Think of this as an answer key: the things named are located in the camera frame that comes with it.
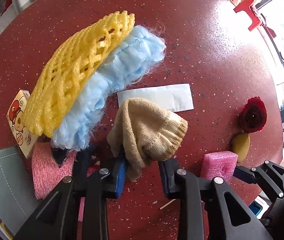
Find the red fabric rose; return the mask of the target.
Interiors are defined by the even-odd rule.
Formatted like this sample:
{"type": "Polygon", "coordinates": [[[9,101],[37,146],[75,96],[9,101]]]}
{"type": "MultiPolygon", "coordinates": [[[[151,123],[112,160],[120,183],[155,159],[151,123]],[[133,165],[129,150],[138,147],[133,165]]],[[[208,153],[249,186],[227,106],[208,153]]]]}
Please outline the red fabric rose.
{"type": "Polygon", "coordinates": [[[267,122],[267,110],[259,96],[248,99],[238,117],[241,133],[232,140],[232,152],[241,163],[249,152],[250,134],[261,131],[267,122]]]}

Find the teal white storage box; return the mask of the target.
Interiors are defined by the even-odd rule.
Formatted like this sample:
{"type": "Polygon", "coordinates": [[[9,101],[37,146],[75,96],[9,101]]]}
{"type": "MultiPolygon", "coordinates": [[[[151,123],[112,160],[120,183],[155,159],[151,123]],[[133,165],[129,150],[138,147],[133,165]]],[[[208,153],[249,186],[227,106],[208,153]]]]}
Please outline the teal white storage box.
{"type": "Polygon", "coordinates": [[[15,235],[39,203],[19,147],[1,149],[0,220],[15,235]]]}

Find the pink red knit sock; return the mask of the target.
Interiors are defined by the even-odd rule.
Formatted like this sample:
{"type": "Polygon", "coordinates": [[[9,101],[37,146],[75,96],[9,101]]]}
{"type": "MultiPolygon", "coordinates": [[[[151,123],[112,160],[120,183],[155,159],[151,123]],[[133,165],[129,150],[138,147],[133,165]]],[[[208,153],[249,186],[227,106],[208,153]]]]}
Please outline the pink red knit sock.
{"type": "Polygon", "coordinates": [[[49,142],[35,143],[32,175],[36,199],[45,199],[64,177],[73,175],[77,155],[77,152],[70,152],[63,164],[59,166],[52,156],[49,142]]]}

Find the beige knit sock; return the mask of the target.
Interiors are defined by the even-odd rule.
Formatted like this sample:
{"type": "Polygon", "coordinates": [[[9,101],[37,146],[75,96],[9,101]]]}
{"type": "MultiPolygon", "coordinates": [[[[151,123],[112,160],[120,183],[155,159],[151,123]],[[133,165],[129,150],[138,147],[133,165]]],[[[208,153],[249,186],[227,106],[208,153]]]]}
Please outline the beige knit sock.
{"type": "Polygon", "coordinates": [[[136,181],[153,161],[166,161],[178,150],[188,130],[188,122],[142,98],[122,103],[107,135],[113,155],[124,148],[129,163],[127,177],[136,181]]]}

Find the yellow foam fruit net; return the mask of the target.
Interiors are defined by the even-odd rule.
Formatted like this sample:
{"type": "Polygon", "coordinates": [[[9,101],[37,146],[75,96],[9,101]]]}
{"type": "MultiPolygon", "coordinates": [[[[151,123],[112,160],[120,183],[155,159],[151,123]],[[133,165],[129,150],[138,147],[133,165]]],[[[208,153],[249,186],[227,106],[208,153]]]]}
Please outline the yellow foam fruit net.
{"type": "Polygon", "coordinates": [[[88,79],[134,25],[133,13],[116,11],[63,42],[43,67],[27,101],[23,125],[35,135],[52,137],[88,79]]]}

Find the light blue fluffy cloth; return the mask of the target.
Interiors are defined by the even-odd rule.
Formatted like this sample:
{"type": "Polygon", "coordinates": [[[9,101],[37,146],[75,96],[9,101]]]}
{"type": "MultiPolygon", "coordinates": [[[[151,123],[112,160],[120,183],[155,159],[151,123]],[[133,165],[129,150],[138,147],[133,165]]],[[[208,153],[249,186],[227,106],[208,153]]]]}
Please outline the light blue fluffy cloth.
{"type": "Polygon", "coordinates": [[[62,150],[83,150],[103,116],[107,97],[138,82],[153,66],[163,61],[163,38],[136,25],[103,61],[84,85],[71,110],[51,138],[62,150]]]}

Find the white paper slip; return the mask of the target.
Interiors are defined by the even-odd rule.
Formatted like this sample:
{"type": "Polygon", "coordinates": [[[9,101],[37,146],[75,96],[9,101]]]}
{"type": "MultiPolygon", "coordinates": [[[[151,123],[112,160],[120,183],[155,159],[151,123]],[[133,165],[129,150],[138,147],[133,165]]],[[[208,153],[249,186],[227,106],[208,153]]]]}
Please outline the white paper slip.
{"type": "Polygon", "coordinates": [[[124,90],[117,92],[117,97],[119,106],[127,99],[143,98],[171,112],[194,109],[191,89],[188,83],[124,90]]]}

